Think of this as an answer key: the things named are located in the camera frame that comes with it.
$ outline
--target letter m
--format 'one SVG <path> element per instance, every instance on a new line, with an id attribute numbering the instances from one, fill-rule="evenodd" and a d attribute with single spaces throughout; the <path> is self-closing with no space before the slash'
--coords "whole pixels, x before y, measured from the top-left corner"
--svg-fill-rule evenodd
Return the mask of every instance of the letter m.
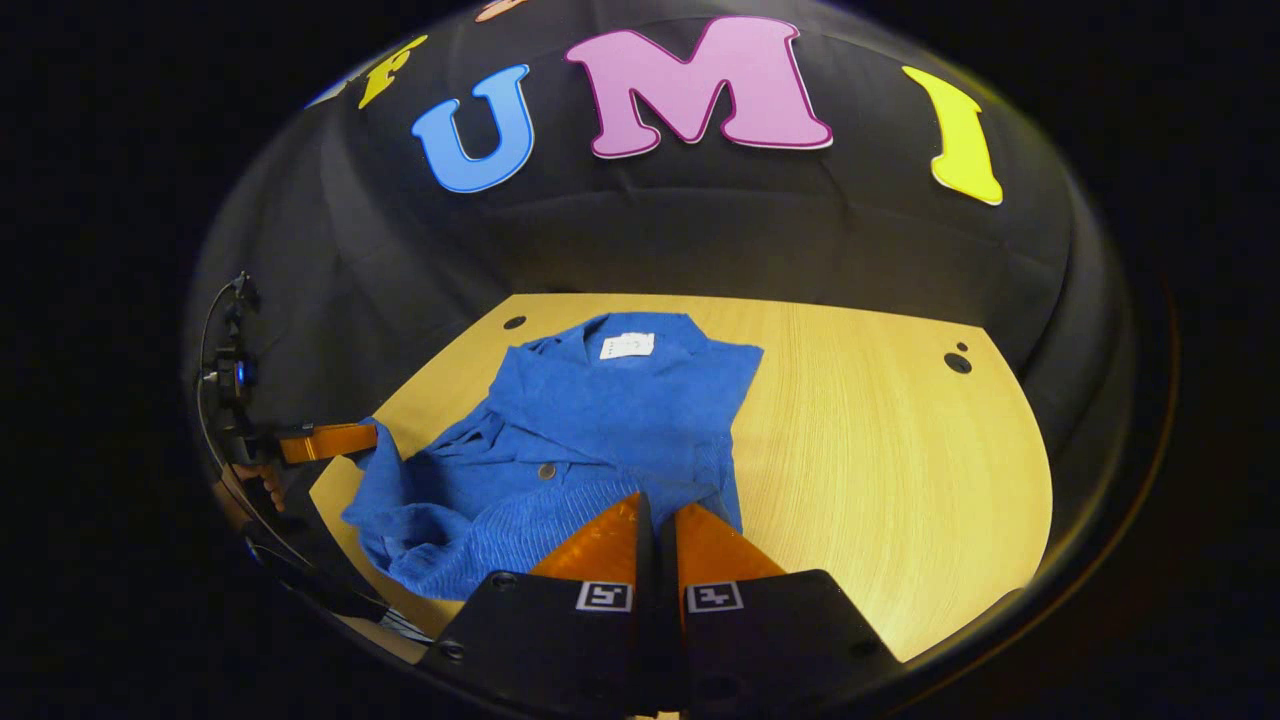
<path id="1" fill-rule="evenodd" d="M 796 150 L 829 146 L 831 127 L 814 117 L 791 51 L 799 35 L 791 23 L 771 18 L 716 18 L 687 61 L 628 29 L 579 42 L 564 59 L 586 68 L 595 94 L 600 135 L 591 151 L 625 158 L 658 146 L 662 136 L 640 122 L 636 99 L 681 140 L 698 142 L 726 85 L 733 110 L 721 132 L 728 140 Z"/>

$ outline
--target yellow letter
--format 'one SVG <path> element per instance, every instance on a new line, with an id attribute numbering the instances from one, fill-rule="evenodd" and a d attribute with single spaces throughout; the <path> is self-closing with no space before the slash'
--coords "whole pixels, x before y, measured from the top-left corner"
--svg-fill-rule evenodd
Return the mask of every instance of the yellow letter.
<path id="1" fill-rule="evenodd" d="M 942 131 L 942 154 L 933 159 L 933 179 L 988 205 L 1000 205 L 1005 191 L 991 172 L 991 154 L 982 135 L 982 108 L 954 85 L 924 70 L 902 67 L 933 101 Z"/>
<path id="2" fill-rule="evenodd" d="M 425 35 L 415 38 L 404 47 L 397 50 L 390 58 L 378 63 L 372 70 L 369 70 L 369 83 L 365 86 L 365 97 L 360 101 L 361 110 L 364 110 L 365 105 L 369 105 L 374 97 L 378 97 L 384 90 L 390 87 L 392 82 L 396 79 L 392 73 L 404 67 L 404 63 L 408 61 L 408 51 L 421 45 L 424 40 L 426 40 Z"/>

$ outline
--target blue sweater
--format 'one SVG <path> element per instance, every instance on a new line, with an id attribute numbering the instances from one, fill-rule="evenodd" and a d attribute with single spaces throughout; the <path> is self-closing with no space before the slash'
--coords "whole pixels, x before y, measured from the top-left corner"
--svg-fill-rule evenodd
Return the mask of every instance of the blue sweater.
<path id="1" fill-rule="evenodd" d="M 600 359 L 622 333 L 653 333 L 652 352 Z M 700 502 L 741 532 L 730 427 L 762 354 L 658 313 L 511 347 L 489 397 L 408 460 L 365 420 L 378 447 L 342 519 L 374 566 L 445 600 L 466 600 L 493 570 L 529 571 L 636 491 L 655 529 Z"/>

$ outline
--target table surface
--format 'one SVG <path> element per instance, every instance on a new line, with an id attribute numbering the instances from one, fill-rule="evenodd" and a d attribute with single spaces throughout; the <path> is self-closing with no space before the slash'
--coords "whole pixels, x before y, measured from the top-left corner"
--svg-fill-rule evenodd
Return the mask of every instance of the table surface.
<path id="1" fill-rule="evenodd" d="M 413 455 L 485 398 L 508 346 L 622 311 L 685 313 L 713 340 L 764 348 L 732 427 L 742 534 L 787 571 L 831 573 L 899 660 L 1032 579 L 1052 511 L 1048 460 L 1016 378 L 977 327 L 760 300 L 515 295 L 374 416 Z M 504 329 L 517 315 L 527 320 Z M 952 370 L 948 352 L 972 372 Z M 435 637 L 462 603 L 415 596 L 370 565 L 339 518 L 360 479 L 338 457 L 311 497 L 360 573 Z"/>

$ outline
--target white label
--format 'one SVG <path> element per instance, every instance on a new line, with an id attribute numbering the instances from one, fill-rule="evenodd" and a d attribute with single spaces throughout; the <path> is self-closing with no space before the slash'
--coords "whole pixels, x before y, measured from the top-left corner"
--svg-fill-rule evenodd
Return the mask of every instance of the white label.
<path id="1" fill-rule="evenodd" d="M 618 337 L 604 338 L 600 360 L 632 355 L 653 355 L 653 333 L 622 333 Z"/>

